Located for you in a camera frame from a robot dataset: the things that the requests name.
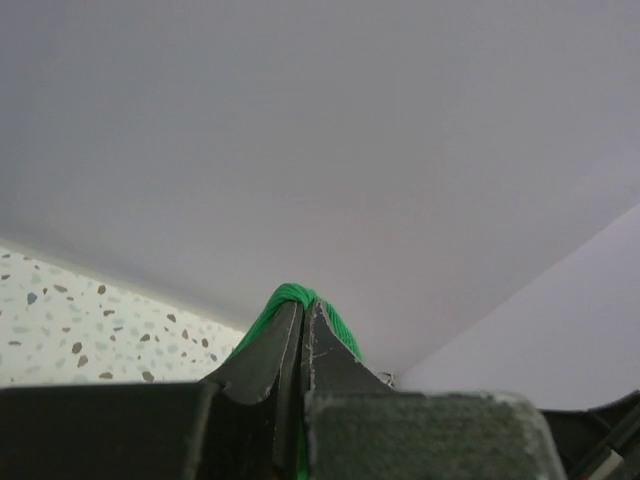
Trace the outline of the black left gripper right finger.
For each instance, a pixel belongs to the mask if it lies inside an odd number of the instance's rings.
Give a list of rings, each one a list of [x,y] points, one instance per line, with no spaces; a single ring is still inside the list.
[[[543,416],[503,392],[425,394],[384,384],[306,312],[305,426],[312,479],[563,479]]]

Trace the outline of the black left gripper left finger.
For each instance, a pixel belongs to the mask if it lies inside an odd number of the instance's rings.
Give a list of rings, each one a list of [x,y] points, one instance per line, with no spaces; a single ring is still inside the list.
[[[1,393],[5,479],[293,479],[304,309],[198,381],[12,387]]]

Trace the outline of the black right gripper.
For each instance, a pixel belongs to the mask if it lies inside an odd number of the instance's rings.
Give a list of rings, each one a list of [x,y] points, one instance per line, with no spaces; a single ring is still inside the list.
[[[544,410],[569,479],[639,477],[639,392],[585,410]]]

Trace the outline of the green tank top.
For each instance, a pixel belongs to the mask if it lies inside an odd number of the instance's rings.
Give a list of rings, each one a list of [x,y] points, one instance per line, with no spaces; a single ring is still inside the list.
[[[354,334],[348,328],[334,306],[328,301],[322,299],[314,290],[297,283],[284,283],[274,290],[261,313],[244,337],[240,340],[238,345],[234,348],[230,357],[239,353],[256,340],[266,327],[271,324],[276,313],[285,303],[297,302],[304,308],[308,308],[318,300],[321,300],[326,306],[329,322],[334,334],[354,356],[359,360],[362,360],[363,356]]]

